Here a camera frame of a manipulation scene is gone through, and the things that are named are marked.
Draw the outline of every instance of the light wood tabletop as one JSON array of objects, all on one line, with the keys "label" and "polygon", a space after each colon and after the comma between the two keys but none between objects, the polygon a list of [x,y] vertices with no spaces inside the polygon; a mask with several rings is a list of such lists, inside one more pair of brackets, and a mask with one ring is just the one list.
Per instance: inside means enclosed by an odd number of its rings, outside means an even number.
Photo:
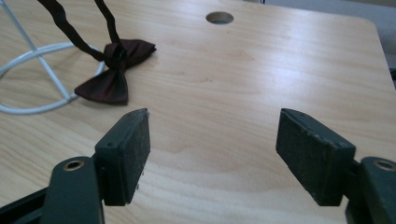
[{"label": "light wood tabletop", "polygon": [[[67,41],[37,1],[7,1],[38,46]],[[109,42],[93,1],[60,1],[91,45]],[[129,104],[78,98],[32,116],[0,114],[0,206],[46,187],[52,168],[94,145],[125,113],[150,113],[151,153],[126,207],[107,223],[346,223],[318,207],[276,154],[281,108],[300,110],[357,147],[356,160],[396,161],[396,91],[366,20],[231,0],[106,1],[121,38],[157,51],[127,71]],[[233,15],[212,24],[210,12]],[[28,50],[0,12],[0,64]],[[77,49],[46,57],[72,91],[98,64]],[[0,81],[0,102],[62,96],[36,60]]]}]

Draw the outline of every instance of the dark brown bow tie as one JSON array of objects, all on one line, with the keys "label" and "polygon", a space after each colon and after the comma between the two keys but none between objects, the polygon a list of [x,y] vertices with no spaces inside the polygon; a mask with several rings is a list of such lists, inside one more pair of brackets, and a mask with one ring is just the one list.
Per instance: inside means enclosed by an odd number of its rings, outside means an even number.
[{"label": "dark brown bow tie", "polygon": [[97,61],[105,61],[108,70],[89,79],[77,88],[75,93],[87,100],[112,105],[128,103],[128,86],[125,71],[145,61],[155,45],[144,40],[120,39],[115,26],[115,19],[103,0],[95,0],[96,5],[106,18],[111,44],[106,45],[105,52],[92,49],[79,36],[67,21],[64,8],[56,0],[38,0],[51,14],[55,24],[67,35],[72,43],[82,51],[91,54]]}]

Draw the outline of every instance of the table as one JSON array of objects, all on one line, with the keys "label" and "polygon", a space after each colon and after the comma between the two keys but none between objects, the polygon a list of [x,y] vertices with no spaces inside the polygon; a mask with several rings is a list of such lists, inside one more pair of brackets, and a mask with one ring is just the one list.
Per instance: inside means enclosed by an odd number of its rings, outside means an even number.
[{"label": "table", "polygon": [[[0,205],[46,187],[58,162],[91,156],[123,114],[142,107],[150,112],[145,175],[130,205],[105,207],[107,223],[346,223],[346,200],[317,207],[276,154],[282,107],[344,136],[358,161],[396,161],[396,91],[371,22],[242,1],[107,2],[121,37],[158,50],[127,72],[127,106],[77,99],[39,115],[1,114]],[[67,40],[36,1],[8,3],[38,46]],[[63,4],[89,44],[109,41],[93,1]],[[205,16],[213,11],[234,20],[212,24]],[[25,50],[3,12],[0,38],[0,63]],[[71,90],[97,65],[76,49],[49,61]],[[56,97],[39,69],[30,62],[10,71],[2,103]]]}]

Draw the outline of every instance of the hole in table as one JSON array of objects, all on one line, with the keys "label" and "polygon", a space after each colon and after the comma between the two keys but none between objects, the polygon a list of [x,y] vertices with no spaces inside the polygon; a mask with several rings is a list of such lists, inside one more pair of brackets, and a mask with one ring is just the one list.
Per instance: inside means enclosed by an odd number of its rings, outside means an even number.
[{"label": "hole in table", "polygon": [[206,20],[217,25],[228,24],[233,21],[233,15],[228,12],[216,11],[207,14]]}]

